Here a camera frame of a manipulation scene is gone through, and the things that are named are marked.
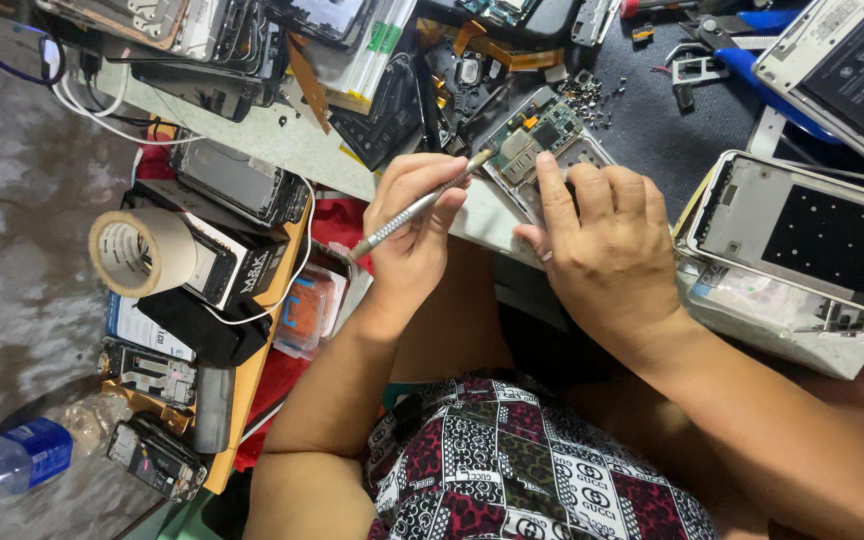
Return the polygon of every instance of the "blue pliers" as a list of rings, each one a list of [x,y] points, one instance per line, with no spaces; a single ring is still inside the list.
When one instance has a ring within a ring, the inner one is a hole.
[[[715,58],[721,60],[731,73],[745,81],[759,99],[775,109],[790,122],[805,130],[812,137],[831,144],[841,144],[834,135],[806,116],[785,98],[777,94],[756,77],[752,64],[757,56],[739,47],[733,37],[738,35],[777,36],[799,16],[798,9],[774,11],[739,11],[735,15],[699,15],[690,11],[690,22],[678,23],[693,39],[705,43],[714,50]]]

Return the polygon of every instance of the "wooden board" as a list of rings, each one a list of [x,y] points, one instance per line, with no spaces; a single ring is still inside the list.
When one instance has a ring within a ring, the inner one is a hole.
[[[293,266],[299,254],[303,237],[306,234],[308,220],[311,219],[309,215],[311,206],[312,199],[310,198],[302,219],[298,223],[288,223],[284,226],[285,233],[289,236],[289,247],[282,254],[282,262],[278,265],[278,269],[275,270],[275,277],[271,279],[269,288],[264,293],[255,297],[255,301],[258,302],[259,306],[271,306],[282,298],[282,295],[285,293],[285,287],[292,278]],[[275,332],[281,311],[282,306],[280,305],[270,313],[272,333]],[[215,460],[209,469],[208,478],[205,479],[204,487],[212,493],[219,494],[225,491],[226,482],[229,481],[229,475],[233,472],[235,453],[239,448],[239,443],[242,441],[242,433],[245,431],[246,420],[249,417],[249,411],[252,409],[253,399],[256,397],[259,377],[262,375],[265,359],[269,356],[270,347],[272,347],[271,335],[269,335],[269,341],[266,342],[264,347],[235,370],[235,394],[232,398],[232,427],[228,437],[228,449],[216,454]]]

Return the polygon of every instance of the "pile of screws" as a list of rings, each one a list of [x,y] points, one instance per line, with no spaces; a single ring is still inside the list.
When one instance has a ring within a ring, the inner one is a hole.
[[[576,115],[588,123],[594,130],[604,130],[612,127],[612,113],[604,109],[609,104],[611,96],[625,94],[625,82],[621,77],[619,85],[612,92],[603,91],[603,82],[597,80],[589,71],[582,69],[574,78],[559,82],[556,92],[562,96],[562,101],[570,106]]]

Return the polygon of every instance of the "hand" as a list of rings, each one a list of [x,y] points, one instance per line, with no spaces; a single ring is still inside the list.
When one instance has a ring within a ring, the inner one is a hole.
[[[467,159],[442,153],[413,153],[392,160],[364,216],[366,237],[428,191],[466,168]],[[393,332],[401,332],[446,271],[449,228],[466,191],[446,190],[425,215],[393,232],[371,251],[375,281],[368,300],[380,307]]]
[[[685,314],[663,194],[625,167],[578,164],[567,175],[576,215],[552,153],[540,153],[535,167],[548,231],[519,225],[512,233],[539,257],[551,250],[552,289],[591,338],[606,349],[644,347],[656,325]]]

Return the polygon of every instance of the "person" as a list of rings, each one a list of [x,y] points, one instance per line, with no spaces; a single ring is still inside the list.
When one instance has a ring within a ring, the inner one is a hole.
[[[366,234],[466,162],[397,157]],[[633,375],[553,396],[509,369],[489,254],[449,239],[452,188],[372,252],[366,297],[270,427],[246,538],[864,539],[864,370],[848,399],[813,395],[690,319],[650,178],[562,178],[548,152],[536,171],[547,232],[514,234]],[[390,381],[427,384],[377,420]]]

